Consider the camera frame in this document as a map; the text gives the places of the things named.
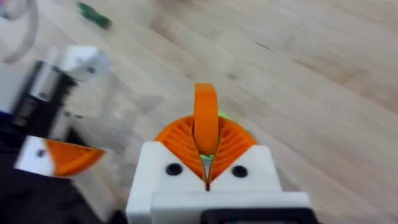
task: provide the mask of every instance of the orange loop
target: orange loop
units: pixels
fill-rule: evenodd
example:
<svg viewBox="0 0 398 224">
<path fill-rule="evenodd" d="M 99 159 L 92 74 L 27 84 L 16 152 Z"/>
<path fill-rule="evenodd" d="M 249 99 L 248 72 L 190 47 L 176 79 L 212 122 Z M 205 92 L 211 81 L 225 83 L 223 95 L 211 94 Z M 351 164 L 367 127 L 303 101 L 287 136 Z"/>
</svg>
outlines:
<svg viewBox="0 0 398 224">
<path fill-rule="evenodd" d="M 216 153 L 219 138 L 217 94 L 209 83 L 195 84 L 193 138 L 200 154 Z"/>
</svg>

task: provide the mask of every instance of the orange wedge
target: orange wedge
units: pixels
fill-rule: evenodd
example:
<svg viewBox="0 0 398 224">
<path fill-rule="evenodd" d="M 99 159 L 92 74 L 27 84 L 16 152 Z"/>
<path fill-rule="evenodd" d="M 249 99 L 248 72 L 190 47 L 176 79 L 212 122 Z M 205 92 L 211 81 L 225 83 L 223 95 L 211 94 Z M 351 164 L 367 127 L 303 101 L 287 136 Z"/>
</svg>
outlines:
<svg viewBox="0 0 398 224">
<path fill-rule="evenodd" d="M 100 149 L 49 139 L 45 140 L 45 144 L 55 164 L 55 175 L 61 177 L 79 173 L 105 153 Z"/>
</svg>

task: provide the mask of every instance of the orange fan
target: orange fan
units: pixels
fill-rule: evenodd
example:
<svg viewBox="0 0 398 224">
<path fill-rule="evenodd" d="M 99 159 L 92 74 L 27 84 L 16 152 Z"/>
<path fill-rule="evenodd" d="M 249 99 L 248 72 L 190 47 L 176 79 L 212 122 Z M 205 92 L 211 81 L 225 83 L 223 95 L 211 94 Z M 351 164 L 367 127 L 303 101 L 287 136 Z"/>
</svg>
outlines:
<svg viewBox="0 0 398 224">
<path fill-rule="evenodd" d="M 216 91 L 209 83 L 195 84 L 193 115 L 169 124 L 155 140 L 207 184 L 256 144 L 238 124 L 218 116 Z M 208 179 L 200 154 L 214 155 Z"/>
</svg>

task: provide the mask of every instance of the green cable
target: green cable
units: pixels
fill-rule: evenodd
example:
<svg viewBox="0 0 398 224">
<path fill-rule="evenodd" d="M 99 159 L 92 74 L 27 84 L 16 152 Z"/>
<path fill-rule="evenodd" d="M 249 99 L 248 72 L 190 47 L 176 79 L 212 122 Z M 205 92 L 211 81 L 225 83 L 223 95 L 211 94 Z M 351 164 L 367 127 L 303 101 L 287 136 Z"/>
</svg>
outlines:
<svg viewBox="0 0 398 224">
<path fill-rule="evenodd" d="M 80 14 L 88 20 L 93 21 L 97 26 L 102 29 L 108 29 L 112 21 L 108 19 L 106 16 L 103 16 L 95 11 L 91 6 L 84 4 L 82 2 L 78 2 L 78 7 L 80 8 Z"/>
</svg>

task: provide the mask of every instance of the white plastic casing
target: white plastic casing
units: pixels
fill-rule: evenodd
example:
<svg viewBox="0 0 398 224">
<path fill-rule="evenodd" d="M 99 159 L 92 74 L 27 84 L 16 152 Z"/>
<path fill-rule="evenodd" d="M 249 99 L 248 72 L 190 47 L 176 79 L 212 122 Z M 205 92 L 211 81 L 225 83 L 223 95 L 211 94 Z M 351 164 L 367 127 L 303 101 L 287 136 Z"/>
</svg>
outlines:
<svg viewBox="0 0 398 224">
<path fill-rule="evenodd" d="M 168 164 L 179 163 L 183 172 L 168 175 Z M 248 175 L 235 177 L 234 166 Z M 310 208 L 308 195 L 283 192 L 265 146 L 252 146 L 205 190 L 205 184 L 160 142 L 142 146 L 127 203 L 130 224 L 199 223 L 205 210 L 214 208 Z"/>
</svg>

